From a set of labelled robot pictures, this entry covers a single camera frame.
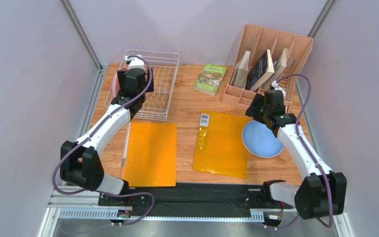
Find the blue plate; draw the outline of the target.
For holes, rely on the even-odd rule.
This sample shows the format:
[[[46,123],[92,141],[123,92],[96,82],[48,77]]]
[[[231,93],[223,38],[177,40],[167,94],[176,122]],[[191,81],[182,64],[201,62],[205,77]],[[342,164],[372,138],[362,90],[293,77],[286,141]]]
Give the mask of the blue plate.
[[[284,148],[270,129],[255,120],[244,126],[242,142],[249,153],[259,158],[276,157]]]

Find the pink plate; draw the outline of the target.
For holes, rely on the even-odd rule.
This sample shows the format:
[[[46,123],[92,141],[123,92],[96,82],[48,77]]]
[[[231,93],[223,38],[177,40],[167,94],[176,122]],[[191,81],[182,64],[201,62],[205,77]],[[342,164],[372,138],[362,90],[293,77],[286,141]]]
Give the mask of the pink plate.
[[[117,75],[118,69],[116,69],[114,73],[114,78],[112,81],[112,87],[111,87],[111,92],[112,92],[112,98],[117,96],[117,93],[119,91],[119,81],[118,81],[118,75]]]

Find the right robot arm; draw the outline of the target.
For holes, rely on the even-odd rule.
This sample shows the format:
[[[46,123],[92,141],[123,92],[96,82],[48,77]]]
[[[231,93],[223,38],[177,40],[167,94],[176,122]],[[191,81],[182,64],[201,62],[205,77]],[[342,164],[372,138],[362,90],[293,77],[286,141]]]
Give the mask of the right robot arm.
[[[334,172],[313,149],[300,119],[286,112],[283,92],[271,89],[256,94],[245,114],[264,124],[283,144],[303,179],[300,186],[284,180],[264,182],[266,197],[295,207],[304,220],[327,217],[331,225],[334,217],[343,213],[347,178]]]

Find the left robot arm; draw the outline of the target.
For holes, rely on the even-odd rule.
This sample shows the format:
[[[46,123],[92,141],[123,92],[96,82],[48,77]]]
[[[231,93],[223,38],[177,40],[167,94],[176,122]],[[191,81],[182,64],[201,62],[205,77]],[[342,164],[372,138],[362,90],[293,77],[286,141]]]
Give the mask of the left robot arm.
[[[120,89],[105,114],[76,141],[62,145],[61,160],[55,169],[61,180],[85,191],[113,195],[119,195],[127,186],[126,181],[105,173],[100,154],[142,108],[152,82],[150,72],[141,68],[117,72]]]

